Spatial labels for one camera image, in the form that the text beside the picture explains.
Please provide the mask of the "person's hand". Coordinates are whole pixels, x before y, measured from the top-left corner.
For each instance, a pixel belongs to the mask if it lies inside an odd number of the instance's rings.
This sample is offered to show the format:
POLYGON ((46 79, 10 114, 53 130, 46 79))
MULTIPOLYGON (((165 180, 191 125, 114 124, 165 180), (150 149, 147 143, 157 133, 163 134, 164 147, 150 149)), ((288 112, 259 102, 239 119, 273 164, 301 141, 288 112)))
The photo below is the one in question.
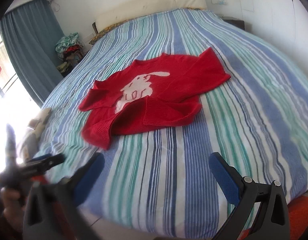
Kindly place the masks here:
POLYGON ((19 198, 15 189, 0 190, 0 239, 23 239, 24 209, 19 198))

